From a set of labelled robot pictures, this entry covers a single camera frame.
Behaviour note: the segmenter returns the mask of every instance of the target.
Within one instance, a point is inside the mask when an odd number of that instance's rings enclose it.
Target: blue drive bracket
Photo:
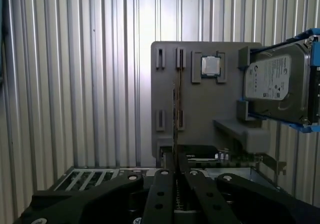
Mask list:
[[[282,43],[275,44],[275,45],[268,46],[268,47],[263,47],[261,49],[250,50],[250,54],[256,54],[256,53],[260,53],[260,52],[270,50],[273,48],[281,47],[281,46],[284,46],[284,45],[287,45],[290,43],[294,43],[294,42],[297,42],[300,40],[308,39],[311,36],[320,36],[320,28],[310,28],[310,29],[296,35],[295,37],[287,39],[286,41],[284,41]],[[320,42],[317,39],[312,42],[310,65],[315,66],[315,67],[320,67]],[[251,116],[253,118],[261,119],[261,120],[272,119],[275,121],[279,121],[283,125],[287,125],[287,126],[293,128],[299,132],[302,132],[302,133],[320,132],[320,125],[317,125],[317,124],[302,125],[302,124],[298,124],[298,123],[284,121],[281,119],[270,118],[269,116],[258,115],[255,113],[249,113],[249,116]]]
[[[320,42],[318,41],[312,43],[310,65],[320,67]]]
[[[265,121],[267,119],[278,121],[278,122],[281,122],[281,124],[289,126],[289,127],[293,128],[299,132],[302,132],[302,133],[318,133],[318,132],[320,132],[320,125],[301,125],[301,124],[288,122],[288,121],[276,119],[276,118],[270,118],[269,116],[258,115],[258,114],[253,114],[253,113],[250,113],[249,116],[253,117],[253,118],[261,119],[263,121]]]

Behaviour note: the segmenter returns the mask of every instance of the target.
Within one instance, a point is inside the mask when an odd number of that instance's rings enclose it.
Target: hard drive label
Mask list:
[[[289,91],[290,71],[289,55],[251,63],[245,72],[245,97],[283,100]]]

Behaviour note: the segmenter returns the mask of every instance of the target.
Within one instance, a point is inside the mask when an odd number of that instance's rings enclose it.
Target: ribbed aluminum panel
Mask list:
[[[320,27],[320,0],[6,0],[5,6],[0,223],[10,223],[34,190],[48,188],[70,166],[155,164],[152,42],[271,45]],[[271,130],[269,155],[287,162],[285,175],[262,165],[263,172],[320,206],[319,135],[276,121],[263,126]]]

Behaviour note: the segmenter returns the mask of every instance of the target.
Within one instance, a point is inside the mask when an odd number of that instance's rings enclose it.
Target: metal bracket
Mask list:
[[[280,172],[282,172],[283,175],[287,173],[287,163],[285,161],[278,161],[267,154],[263,154],[262,163],[272,169],[277,175],[280,175]]]

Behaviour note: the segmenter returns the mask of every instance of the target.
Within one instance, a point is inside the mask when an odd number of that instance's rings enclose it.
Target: hard drive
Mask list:
[[[297,37],[252,51],[245,70],[243,98],[249,113],[299,125],[319,120],[318,37]]]

